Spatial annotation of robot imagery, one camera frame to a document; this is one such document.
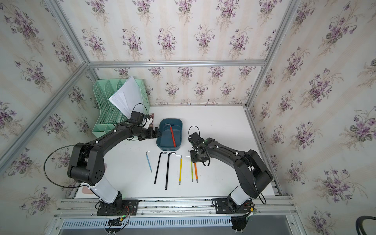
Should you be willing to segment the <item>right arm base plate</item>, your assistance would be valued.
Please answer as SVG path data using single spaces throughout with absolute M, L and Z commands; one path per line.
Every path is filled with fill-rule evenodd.
M 232 198 L 214 198 L 212 206 L 216 214 L 248 214 L 254 210 L 255 204 L 251 199 L 246 200 L 241 205 L 238 205 Z

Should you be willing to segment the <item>long black hex key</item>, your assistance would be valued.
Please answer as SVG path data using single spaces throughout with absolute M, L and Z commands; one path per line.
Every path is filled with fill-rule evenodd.
M 165 177 L 165 190 L 168 190 L 168 178 L 169 178 L 169 163 L 171 155 L 176 155 L 176 152 L 170 152 L 167 155 L 167 164 L 166 164 L 166 177 Z

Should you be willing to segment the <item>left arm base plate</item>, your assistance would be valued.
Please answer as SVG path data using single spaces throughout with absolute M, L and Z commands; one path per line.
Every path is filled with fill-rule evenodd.
M 106 204 L 98 201 L 95 205 L 97 209 L 97 216 L 121 216 L 121 215 L 136 215 L 139 200 L 122 200 L 121 203 Z

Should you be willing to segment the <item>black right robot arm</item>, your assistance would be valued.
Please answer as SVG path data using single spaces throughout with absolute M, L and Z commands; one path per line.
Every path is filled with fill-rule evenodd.
M 254 150 L 240 151 L 220 144 L 213 138 L 203 139 L 197 133 L 188 137 L 195 162 L 217 159 L 235 170 L 239 186 L 228 197 L 228 204 L 241 206 L 249 199 L 256 199 L 273 181 L 273 175 Z

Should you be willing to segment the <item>red hex key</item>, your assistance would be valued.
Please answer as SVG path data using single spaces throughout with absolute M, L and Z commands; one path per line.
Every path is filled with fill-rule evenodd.
M 171 132 L 171 138 L 172 138 L 173 146 L 176 147 L 176 141 L 175 141 L 175 137 L 174 137 L 174 132 L 173 132 L 172 125 L 169 124 L 169 123 L 166 123 L 165 126 L 169 127 L 170 132 Z

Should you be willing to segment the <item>yellow hex key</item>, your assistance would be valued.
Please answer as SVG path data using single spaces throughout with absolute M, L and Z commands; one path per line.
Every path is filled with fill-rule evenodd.
M 182 164 L 183 164 L 183 159 L 182 159 L 182 155 L 178 154 L 177 155 L 179 157 L 179 185 L 181 185 L 181 181 L 182 181 Z

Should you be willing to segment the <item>orange hex key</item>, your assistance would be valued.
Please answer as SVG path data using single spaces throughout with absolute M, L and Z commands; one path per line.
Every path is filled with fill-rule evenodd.
M 195 178 L 196 178 L 196 182 L 198 183 L 198 170 L 197 170 L 197 164 L 194 163 L 194 172 L 195 172 Z

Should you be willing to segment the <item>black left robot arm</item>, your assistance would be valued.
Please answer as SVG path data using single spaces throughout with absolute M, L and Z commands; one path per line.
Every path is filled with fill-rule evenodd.
M 112 131 L 96 140 L 74 145 L 67 175 L 87 186 L 103 203 L 113 204 L 120 198 L 120 192 L 105 177 L 104 156 L 116 145 L 131 137 L 143 141 L 161 135 L 157 127 L 145 129 L 133 123 L 121 122 Z

